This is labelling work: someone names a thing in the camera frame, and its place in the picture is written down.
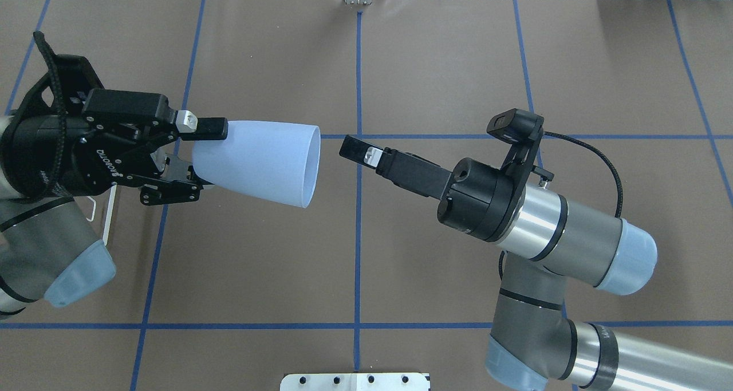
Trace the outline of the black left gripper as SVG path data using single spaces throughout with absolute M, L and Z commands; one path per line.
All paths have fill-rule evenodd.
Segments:
M 191 162 L 161 148 L 173 141 L 219 141 L 228 119 L 170 107 L 164 94 L 92 89 L 65 127 L 53 111 L 18 114 L 2 135 L 2 172 L 16 198 L 95 196 L 115 184 L 140 188 L 140 203 L 199 200 L 213 183 Z

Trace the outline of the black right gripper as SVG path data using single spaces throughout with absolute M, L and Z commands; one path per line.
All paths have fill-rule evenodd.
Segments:
M 438 222 L 485 242 L 508 229 L 526 185 L 526 162 L 511 151 L 500 169 L 463 158 L 451 171 L 420 156 L 345 136 L 338 154 L 408 192 L 439 201 Z

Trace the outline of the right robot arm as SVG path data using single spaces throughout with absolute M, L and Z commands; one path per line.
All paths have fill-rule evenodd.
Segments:
M 657 247 L 625 219 L 529 183 L 541 135 L 501 135 L 510 153 L 499 169 L 461 159 L 447 170 L 348 135 L 340 155 L 398 187 L 440 201 L 439 222 L 505 254 L 485 367 L 515 390 L 549 380 L 581 390 L 730 390 L 731 364 L 646 341 L 561 312 L 569 279 L 615 295 L 649 282 Z

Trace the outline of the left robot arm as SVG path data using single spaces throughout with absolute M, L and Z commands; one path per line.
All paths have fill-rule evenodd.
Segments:
M 197 201 L 209 182 L 165 146 L 228 134 L 224 117 L 173 109 L 164 94 L 114 89 L 92 89 L 69 113 L 30 94 L 3 123 L 2 319 L 40 299 L 65 307 L 117 273 L 77 198 L 129 187 L 147 207 Z

